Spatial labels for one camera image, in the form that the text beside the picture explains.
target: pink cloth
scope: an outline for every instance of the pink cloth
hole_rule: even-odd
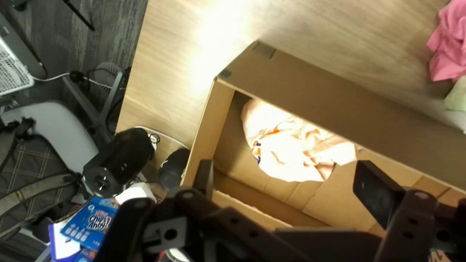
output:
[[[439,11],[440,24],[427,40],[434,81],[457,80],[466,72],[466,0],[452,0]]]
[[[335,163],[356,160],[353,142],[262,100],[249,100],[242,120],[259,167],[272,177],[323,181]]]

